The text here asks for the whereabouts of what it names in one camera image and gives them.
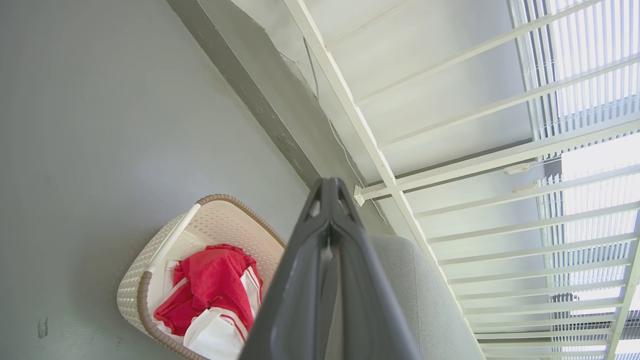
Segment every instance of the red garment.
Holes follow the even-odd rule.
[[[184,336],[193,318],[210,307],[220,307],[234,312],[248,331],[253,325],[253,315],[240,277],[249,267],[260,282],[262,300],[262,279],[251,256],[227,244],[207,246],[175,267],[173,285],[183,278],[187,283],[163,302],[154,316],[173,334]]]

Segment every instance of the laundry basket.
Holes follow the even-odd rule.
[[[210,195],[166,224],[136,257],[118,287],[122,316],[182,357],[204,360],[160,331],[152,312],[172,287],[171,264],[219,243],[241,247],[256,260],[265,294],[284,251],[284,241],[242,202],[229,195]]]

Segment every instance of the cable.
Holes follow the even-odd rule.
[[[314,82],[316,83],[316,99],[318,100],[318,104],[319,104],[320,103],[320,86],[318,84],[318,80],[317,80],[317,77],[316,77],[316,68],[314,67],[314,61],[311,59],[311,50],[309,49],[309,44],[307,43],[307,38],[303,37],[302,39],[304,40],[305,49],[307,50],[307,57],[309,58],[309,64],[311,65],[311,73],[314,75]],[[358,175],[358,171],[356,171],[356,169],[353,166],[353,164],[351,164],[351,156],[349,156],[349,153],[347,152],[347,149],[345,148],[344,144],[342,143],[342,140],[340,139],[340,136],[338,136],[338,133],[336,132],[335,127],[333,126],[333,123],[331,122],[331,119],[329,119],[329,117],[326,117],[326,118],[329,121],[329,127],[331,128],[331,132],[333,134],[333,137],[335,138],[335,141],[337,141],[338,144],[340,144],[340,147],[342,147],[342,151],[344,152],[344,157],[347,159],[347,163],[349,164],[349,167],[353,171],[354,175],[356,175],[356,179],[358,179],[358,183],[360,183],[360,187],[361,188],[365,188],[364,182],[362,181],[362,179]],[[371,203],[376,208],[376,211],[378,212],[378,215],[380,215],[380,217],[382,218],[382,221],[384,221],[385,224],[387,224],[387,219],[382,215],[382,210],[380,210],[380,208],[378,207],[378,204],[375,201],[373,201],[373,199],[371,200]]]

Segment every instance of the white cloth with red stripe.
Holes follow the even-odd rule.
[[[230,245],[207,247],[181,261],[173,281],[154,311],[158,328],[210,360],[237,359],[262,300],[255,260]]]

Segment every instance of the basket rim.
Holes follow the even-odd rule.
[[[205,196],[202,199],[196,201],[196,204],[199,204],[200,206],[204,206],[205,204],[208,204],[213,201],[224,201],[237,207],[243,213],[249,216],[253,221],[258,223],[267,233],[269,233],[269,235],[271,235],[271,237],[273,237],[278,242],[278,244],[282,246],[283,249],[286,248],[287,245],[282,239],[282,237],[269,224],[267,224],[267,222],[265,222],[262,217],[260,217],[255,211],[253,211],[243,202],[241,202],[240,200],[236,199],[231,195],[219,193],[219,194]],[[149,312],[148,303],[147,303],[148,289],[149,289],[149,284],[151,283],[152,276],[153,276],[152,272],[148,270],[144,271],[140,279],[140,283],[138,284],[138,294],[136,299],[137,300],[136,303],[138,305],[138,317],[140,318],[140,322],[142,323],[142,326],[146,330],[147,334],[149,334],[149,336],[154,338],[156,341],[160,342],[166,348],[169,348],[171,351],[184,357],[185,359],[206,360],[206,358],[191,351],[190,349],[185,347],[183,344],[180,344],[179,342],[172,339],[169,335],[163,333],[160,329],[158,329],[156,323],[154,323],[153,316]]]

